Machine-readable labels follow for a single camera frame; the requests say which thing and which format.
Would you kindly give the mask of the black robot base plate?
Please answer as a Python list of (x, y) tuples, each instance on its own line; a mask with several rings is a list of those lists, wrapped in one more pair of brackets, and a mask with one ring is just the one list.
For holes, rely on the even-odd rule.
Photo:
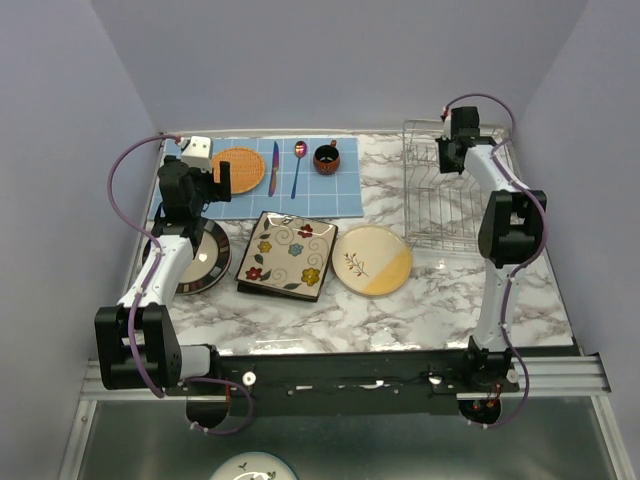
[(382, 351), (222, 356), (168, 361), (173, 395), (222, 395), (233, 416), (455, 415), (458, 396), (515, 393), (510, 352)]

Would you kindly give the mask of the yellow round plate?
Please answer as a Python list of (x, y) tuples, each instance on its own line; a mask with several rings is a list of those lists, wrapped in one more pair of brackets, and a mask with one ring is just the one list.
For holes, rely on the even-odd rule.
[(336, 277), (353, 293), (380, 297), (399, 290), (409, 279), (412, 252), (391, 229), (360, 225), (340, 235), (332, 252)]

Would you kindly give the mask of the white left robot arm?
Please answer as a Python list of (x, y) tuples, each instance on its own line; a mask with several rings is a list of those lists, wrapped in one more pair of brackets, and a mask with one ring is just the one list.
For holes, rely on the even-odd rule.
[(230, 163), (222, 161), (218, 173), (215, 178), (175, 157), (158, 170), (162, 201), (152, 229), (143, 232), (149, 246), (143, 266), (118, 303), (100, 308), (94, 319), (106, 389), (146, 387), (162, 397), (184, 380), (201, 395), (220, 387), (222, 372), (212, 364), (213, 348), (180, 345), (169, 314), (204, 236), (203, 209), (231, 200)]

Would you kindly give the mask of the dark olive round plate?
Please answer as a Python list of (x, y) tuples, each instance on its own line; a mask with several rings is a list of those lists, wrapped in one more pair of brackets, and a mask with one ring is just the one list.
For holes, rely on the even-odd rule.
[(185, 270), (177, 287), (177, 295), (193, 295), (218, 283), (231, 264), (231, 248), (227, 234), (213, 220), (202, 218), (204, 229), (193, 261)]

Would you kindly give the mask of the wire dish rack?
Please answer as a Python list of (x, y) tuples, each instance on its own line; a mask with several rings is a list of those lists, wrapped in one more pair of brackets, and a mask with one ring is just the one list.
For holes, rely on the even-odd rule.
[(440, 172), (440, 134), (436, 121), (403, 123), (405, 239), (413, 248), (476, 254), (487, 195), (468, 172)]

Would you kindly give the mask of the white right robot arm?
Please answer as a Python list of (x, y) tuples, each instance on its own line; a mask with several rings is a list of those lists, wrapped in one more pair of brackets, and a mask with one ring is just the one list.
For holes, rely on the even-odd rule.
[(447, 107), (441, 119), (440, 172), (468, 173), (487, 194), (477, 240), (485, 260), (481, 313), (459, 370), (462, 384), (480, 392), (506, 373), (514, 355), (510, 332), (520, 277), (544, 249), (547, 197), (498, 159), (501, 144), (480, 132), (476, 107)]

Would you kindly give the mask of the cream square dark-rimmed plate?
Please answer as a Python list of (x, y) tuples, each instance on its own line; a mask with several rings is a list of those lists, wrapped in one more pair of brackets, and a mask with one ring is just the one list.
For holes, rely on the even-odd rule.
[(262, 212), (235, 276), (237, 290), (317, 302), (337, 236), (332, 223)]

